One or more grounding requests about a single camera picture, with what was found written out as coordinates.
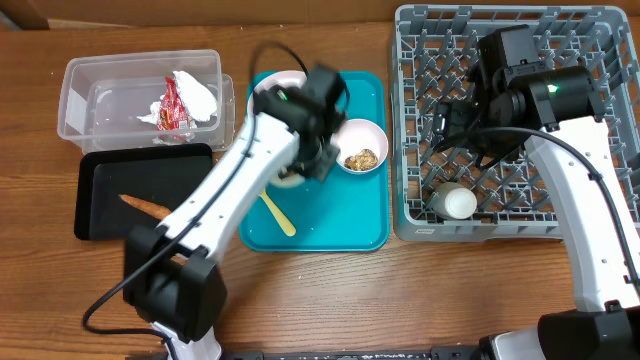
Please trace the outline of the brown sausage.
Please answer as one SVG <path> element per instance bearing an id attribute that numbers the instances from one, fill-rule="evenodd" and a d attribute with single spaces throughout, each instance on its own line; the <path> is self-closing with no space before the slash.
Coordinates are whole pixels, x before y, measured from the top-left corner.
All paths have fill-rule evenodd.
<path id="1" fill-rule="evenodd" d="M 168 215 L 171 214 L 171 210 L 168 209 L 167 207 L 164 207 L 146 200 L 142 200 L 130 195 L 120 194 L 119 198 L 126 204 L 130 205 L 131 207 L 147 215 L 150 215 L 151 217 L 157 220 L 163 220 L 164 218 L 166 218 Z"/>

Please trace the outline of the pink bowl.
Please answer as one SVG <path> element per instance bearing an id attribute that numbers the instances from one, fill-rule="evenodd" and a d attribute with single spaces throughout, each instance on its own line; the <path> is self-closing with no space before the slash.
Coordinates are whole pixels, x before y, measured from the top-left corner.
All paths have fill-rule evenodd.
<path id="1" fill-rule="evenodd" d="M 364 175 L 371 173 L 382 166 L 388 155 L 389 141 L 382 127 L 370 120 L 347 120 L 337 133 L 333 134 L 330 143 L 340 149 L 337 164 L 347 173 Z M 378 165 L 369 171 L 356 172 L 344 167 L 347 157 L 359 153 L 363 149 L 372 150 L 378 157 Z"/>

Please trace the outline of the pale green bowl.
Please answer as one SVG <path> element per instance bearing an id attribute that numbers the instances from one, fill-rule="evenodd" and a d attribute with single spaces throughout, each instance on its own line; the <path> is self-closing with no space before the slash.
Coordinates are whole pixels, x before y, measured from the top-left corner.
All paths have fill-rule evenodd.
<path id="1" fill-rule="evenodd" d="M 305 182 L 305 178 L 297 172 L 288 169 L 281 168 L 280 171 L 271 178 L 269 184 L 278 188 L 293 188 L 301 185 Z"/>

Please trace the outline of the red ketchup packet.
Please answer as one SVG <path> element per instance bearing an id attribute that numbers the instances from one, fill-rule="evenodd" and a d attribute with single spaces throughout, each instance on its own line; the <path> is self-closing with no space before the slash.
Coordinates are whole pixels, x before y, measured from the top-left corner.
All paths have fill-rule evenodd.
<path id="1" fill-rule="evenodd" d="M 166 92 L 160 100 L 157 127 L 159 130 L 186 130 L 195 127 L 195 121 L 188 115 L 187 109 L 178 94 L 176 81 L 165 78 Z"/>

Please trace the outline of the brown food scraps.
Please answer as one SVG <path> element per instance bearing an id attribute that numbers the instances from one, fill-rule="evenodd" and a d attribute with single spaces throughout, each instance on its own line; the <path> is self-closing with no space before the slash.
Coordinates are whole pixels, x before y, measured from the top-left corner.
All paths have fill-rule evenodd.
<path id="1" fill-rule="evenodd" d="M 349 156 L 344 161 L 344 167 L 356 172 L 374 169 L 379 163 L 377 155 L 370 149 L 363 149 L 359 153 Z"/>

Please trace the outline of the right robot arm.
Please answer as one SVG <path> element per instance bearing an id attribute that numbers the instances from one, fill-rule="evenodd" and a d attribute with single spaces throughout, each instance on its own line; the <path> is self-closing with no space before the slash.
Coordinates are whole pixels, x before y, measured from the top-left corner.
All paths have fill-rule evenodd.
<path id="1" fill-rule="evenodd" d="M 477 45 L 470 101 L 441 101 L 437 151 L 465 148 L 478 167 L 524 150 L 541 176 L 567 249 L 572 310 L 529 329 L 483 338 L 478 359 L 635 359 L 639 355 L 639 235 L 611 160 L 605 106 L 591 72 L 553 70 L 525 25 Z"/>

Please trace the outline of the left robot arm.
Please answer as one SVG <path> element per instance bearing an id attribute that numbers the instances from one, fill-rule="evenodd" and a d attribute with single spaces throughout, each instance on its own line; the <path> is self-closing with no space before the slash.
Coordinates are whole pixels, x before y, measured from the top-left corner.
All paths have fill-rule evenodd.
<path id="1" fill-rule="evenodd" d="M 256 88 L 240 135 L 196 190 L 155 228 L 125 243 L 124 300 L 149 322 L 172 359 L 217 359 L 213 326 L 226 300 L 219 264 L 234 231 L 287 169 L 323 181 L 339 150 L 329 141 L 346 120 L 340 74 L 315 66 L 299 87 Z"/>

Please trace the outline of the white napkin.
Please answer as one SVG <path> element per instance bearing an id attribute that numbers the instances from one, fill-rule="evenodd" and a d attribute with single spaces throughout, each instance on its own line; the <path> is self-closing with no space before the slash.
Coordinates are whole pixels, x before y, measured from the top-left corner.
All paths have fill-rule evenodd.
<path id="1" fill-rule="evenodd" d="M 178 94 L 187 109 L 188 115 L 195 121 L 194 128 L 197 127 L 199 122 L 208 122 L 218 110 L 218 102 L 214 95 L 188 72 L 174 71 L 173 76 L 170 78 L 176 81 Z M 138 116 L 137 119 L 157 127 L 158 109 L 164 94 L 158 101 L 150 105 L 149 114 Z"/>

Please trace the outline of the white cup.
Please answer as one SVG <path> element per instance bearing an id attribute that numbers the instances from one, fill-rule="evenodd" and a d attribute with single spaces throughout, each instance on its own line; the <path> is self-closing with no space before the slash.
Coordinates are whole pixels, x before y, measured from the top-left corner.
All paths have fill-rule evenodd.
<path id="1" fill-rule="evenodd" d="M 477 209 L 476 195 L 459 183 L 443 183 L 435 189 L 435 195 L 436 200 L 432 209 L 444 219 L 467 219 Z"/>

